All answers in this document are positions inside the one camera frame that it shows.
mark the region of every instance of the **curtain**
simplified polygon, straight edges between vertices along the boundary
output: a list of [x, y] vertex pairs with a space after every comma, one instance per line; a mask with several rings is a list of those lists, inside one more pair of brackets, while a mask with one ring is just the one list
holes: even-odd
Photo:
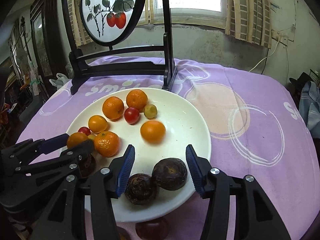
[[236, 39], [271, 48], [269, 0], [227, 0], [225, 33]]
[[68, 0], [69, 17], [77, 47], [93, 42], [87, 34], [80, 17], [80, 0]]

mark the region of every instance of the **white bowl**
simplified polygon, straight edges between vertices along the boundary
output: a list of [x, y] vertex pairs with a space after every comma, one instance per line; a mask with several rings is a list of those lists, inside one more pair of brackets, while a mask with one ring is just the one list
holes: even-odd
[[[140, 120], [135, 125], [129, 125], [124, 118], [116, 122], [109, 122], [110, 131], [116, 133], [121, 138], [119, 153], [113, 157], [124, 154], [128, 144], [135, 147], [135, 162], [131, 175], [145, 173], [151, 175], [154, 165], [165, 158], [179, 158], [186, 162], [186, 147], [193, 145], [199, 157], [210, 160], [211, 157], [211, 137], [209, 129], [198, 110], [184, 98], [160, 89], [140, 88], [149, 99], [150, 104], [154, 104], [158, 109], [156, 120], [162, 122], [166, 127], [166, 135], [159, 145], [150, 145], [145, 142], [140, 135], [140, 127], [148, 119], [143, 113]], [[116, 96], [123, 100], [126, 109], [126, 96], [133, 89], [126, 89], [115, 92], [100, 98], [96, 102], [84, 109], [71, 123], [67, 133], [70, 135], [77, 132], [82, 126], [88, 126], [88, 120], [93, 115], [101, 115], [104, 101]], [[108, 167], [113, 158], [104, 158], [98, 153], [93, 153], [97, 161], [97, 170]], [[186, 184], [179, 190], [167, 191], [160, 188], [156, 199], [143, 206], [131, 204], [124, 194], [119, 199], [112, 199], [113, 211], [117, 222], [143, 222], [161, 217], [182, 205], [195, 191], [193, 182], [188, 173]], [[90, 196], [86, 196], [85, 208], [90, 212]]]

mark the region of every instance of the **purple tablecloth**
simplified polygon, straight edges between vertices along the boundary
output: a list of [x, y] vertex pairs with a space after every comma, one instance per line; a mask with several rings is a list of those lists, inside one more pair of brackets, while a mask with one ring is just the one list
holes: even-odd
[[[92, 63], [161, 58], [105, 57]], [[175, 60], [178, 74], [172, 91], [189, 100], [203, 115], [212, 137], [211, 164], [230, 176], [252, 174], [278, 210], [292, 240], [300, 239], [320, 209], [320, 172], [315, 147], [287, 90], [270, 77], [216, 64]], [[161, 88], [160, 76], [90, 78], [75, 95], [69, 82], [34, 116], [19, 141], [49, 139], [65, 133], [74, 118], [95, 100], [132, 87]], [[59, 156], [41, 155], [36, 161]], [[208, 201], [194, 194], [166, 215], [168, 240], [200, 238]], [[235, 200], [231, 198], [228, 240], [233, 239]], [[133, 240], [133, 223], [119, 223]], [[87, 214], [86, 231], [93, 240]]]

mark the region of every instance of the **round framed painting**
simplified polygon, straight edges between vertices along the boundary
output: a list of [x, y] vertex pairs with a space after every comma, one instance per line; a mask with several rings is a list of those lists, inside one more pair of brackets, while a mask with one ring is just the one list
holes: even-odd
[[146, 0], [80, 0], [81, 20], [92, 40], [113, 46], [136, 27]]

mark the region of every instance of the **white plastic bag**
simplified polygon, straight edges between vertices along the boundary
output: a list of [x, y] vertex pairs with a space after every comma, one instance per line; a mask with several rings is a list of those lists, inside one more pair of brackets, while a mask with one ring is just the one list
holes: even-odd
[[58, 89], [63, 87], [63, 85], [67, 84], [71, 79], [69, 79], [66, 75], [57, 73], [57, 80], [49, 79], [50, 83]]

